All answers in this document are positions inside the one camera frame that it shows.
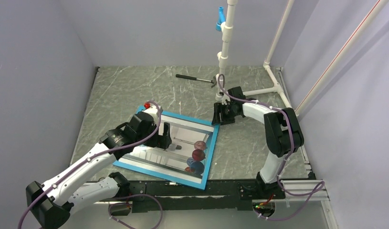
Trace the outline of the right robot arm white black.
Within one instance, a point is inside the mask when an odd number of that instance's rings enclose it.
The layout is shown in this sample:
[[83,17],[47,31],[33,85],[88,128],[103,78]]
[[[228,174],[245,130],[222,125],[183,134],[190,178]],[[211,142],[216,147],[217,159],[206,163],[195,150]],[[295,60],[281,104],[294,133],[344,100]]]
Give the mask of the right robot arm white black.
[[229,100],[213,105],[212,125],[227,125],[235,117],[249,117],[264,125],[268,157],[259,172],[260,182],[255,184],[255,193],[266,198],[273,192],[273,183],[284,169],[284,161],[304,145],[305,139],[293,108],[275,108],[258,100],[246,99],[241,87],[228,90]]

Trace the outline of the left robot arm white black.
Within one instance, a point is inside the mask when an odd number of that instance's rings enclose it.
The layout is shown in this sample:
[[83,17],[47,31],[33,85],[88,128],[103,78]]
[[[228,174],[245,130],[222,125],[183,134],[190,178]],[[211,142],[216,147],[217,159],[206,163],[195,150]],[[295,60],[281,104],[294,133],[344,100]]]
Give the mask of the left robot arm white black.
[[93,175],[131,153],[136,146],[166,149],[171,144],[170,125],[159,135],[162,110],[148,108],[131,120],[107,131],[83,157],[66,170],[42,184],[33,181],[26,187],[28,211],[44,229],[60,228],[72,214],[100,200],[125,199],[130,182],[119,172],[85,185]]

